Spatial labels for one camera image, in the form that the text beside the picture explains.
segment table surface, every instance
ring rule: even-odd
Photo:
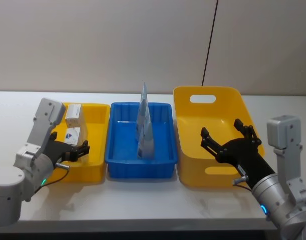
[[[139,94],[0,92],[0,165],[12,165],[26,142],[41,98],[62,102],[138,102]],[[279,115],[301,119],[301,171],[306,183],[306,96],[243,96],[276,170],[267,144],[266,122]],[[149,94],[150,102],[170,103],[173,95]],[[106,174],[102,184],[57,183],[23,202],[19,222],[0,233],[156,230],[274,229],[250,192],[241,188],[188,188],[177,174],[168,180],[119,181]]]

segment blue plastic tray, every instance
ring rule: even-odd
[[[138,102],[111,105],[105,162],[112,178],[170,178],[177,163],[172,108],[167,103],[148,103],[152,121],[154,159],[138,159],[135,126]]]

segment yellow bin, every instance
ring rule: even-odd
[[[105,164],[104,153],[106,145],[106,136],[109,119],[109,105],[82,103],[84,117],[87,126],[87,140],[90,146],[88,161],[82,163],[77,162],[63,162],[70,166],[68,175],[61,182],[70,183],[98,183],[104,176]],[[65,115],[61,123],[54,129],[57,132],[57,141],[63,142],[66,133]],[[53,174],[47,179],[47,182],[52,182],[60,179],[66,170],[56,168]]]
[[[191,102],[194,97],[199,101]],[[215,101],[201,102],[201,99]],[[191,187],[232,186],[232,180],[240,177],[239,173],[227,163],[218,163],[200,146],[200,133],[202,127],[206,127],[211,137],[221,145],[243,137],[233,126],[235,119],[241,119],[245,125],[254,124],[240,93],[231,87],[179,86],[174,89],[174,103],[178,130],[177,168],[181,182]],[[258,151],[263,157],[261,145]]]

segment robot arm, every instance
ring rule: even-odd
[[[220,163],[236,167],[241,178],[234,184],[246,182],[265,215],[280,229],[283,239],[306,240],[306,187],[300,177],[300,121],[297,117],[281,116],[267,123],[268,143],[275,147],[278,174],[259,155],[261,144],[253,127],[236,119],[235,128],[243,138],[224,145],[214,141],[202,128],[201,146]]]
[[[75,147],[56,141],[56,132],[51,134],[64,113],[61,102],[43,98],[33,119],[33,129],[17,152],[14,166],[0,166],[0,227],[18,221],[22,201],[29,202],[56,167],[69,170],[61,162],[75,162],[88,154],[87,141]]]

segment black wire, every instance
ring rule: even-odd
[[[242,186],[242,185],[234,184],[233,186],[240,187],[240,188],[243,188],[243,189],[246,189],[246,190],[249,190],[250,192],[252,192],[251,189],[249,189],[248,187]]]
[[[208,62],[209,50],[210,50],[210,48],[211,48],[211,42],[212,42],[212,36],[213,36],[214,25],[215,25],[215,18],[216,18],[217,6],[218,6],[218,0],[216,1],[215,13],[214,13],[213,24],[212,24],[212,30],[211,30],[211,36],[210,36],[210,38],[209,38],[209,43],[208,43],[208,49],[207,49],[207,56],[206,56],[206,63],[205,63],[205,68],[204,68],[202,86],[204,85],[204,80],[205,80],[205,73],[206,73],[206,67],[207,67],[207,62]]]
[[[63,180],[63,179],[68,175],[68,173],[69,173],[69,169],[66,170],[65,175],[62,176],[60,179],[58,179],[58,180],[56,180],[56,181],[49,182],[49,183],[47,183],[47,184],[45,184],[45,185],[40,186],[39,188],[37,188],[37,190],[35,191],[35,193],[37,193],[37,192],[38,192],[41,188],[43,188],[43,187],[46,187],[46,186],[49,186],[49,185],[51,185],[51,184],[55,184],[55,183],[60,182],[61,180]]]

